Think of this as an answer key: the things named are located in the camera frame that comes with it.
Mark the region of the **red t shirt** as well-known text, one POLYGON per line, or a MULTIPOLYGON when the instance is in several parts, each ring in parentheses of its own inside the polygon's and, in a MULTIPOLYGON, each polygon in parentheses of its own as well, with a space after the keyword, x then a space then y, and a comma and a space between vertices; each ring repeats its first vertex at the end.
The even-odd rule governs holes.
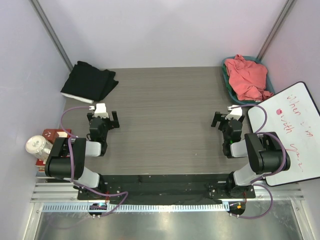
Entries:
POLYGON ((267 90, 267 68, 253 60, 237 54, 227 58, 223 65, 229 77, 228 84, 240 101, 261 102, 273 96, 267 90))

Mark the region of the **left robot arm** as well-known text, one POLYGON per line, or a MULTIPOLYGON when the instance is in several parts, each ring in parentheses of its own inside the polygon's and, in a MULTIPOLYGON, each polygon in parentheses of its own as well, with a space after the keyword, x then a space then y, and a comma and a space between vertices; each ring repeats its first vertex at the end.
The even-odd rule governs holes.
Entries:
POLYGON ((117 112, 112 111, 111 114, 113 119, 88 113, 89 133, 86 137, 56 138, 45 163, 45 175, 57 180, 72 181, 82 188, 87 187, 93 198, 102 199, 107 192, 104 179, 101 174, 85 167, 85 160, 86 157, 105 155, 108 132, 120 127, 117 112))

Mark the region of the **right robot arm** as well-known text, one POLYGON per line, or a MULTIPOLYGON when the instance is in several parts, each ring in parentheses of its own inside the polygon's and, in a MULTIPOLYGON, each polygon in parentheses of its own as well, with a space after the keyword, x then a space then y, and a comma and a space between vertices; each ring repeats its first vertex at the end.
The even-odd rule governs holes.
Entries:
POLYGON ((211 126, 217 124, 222 132, 223 154, 229 159, 248 158, 248 163, 231 172, 225 183, 225 193, 230 198, 246 197, 251 185, 268 176, 288 171, 291 159, 275 132, 246 133, 242 138, 244 115, 214 113, 211 126))

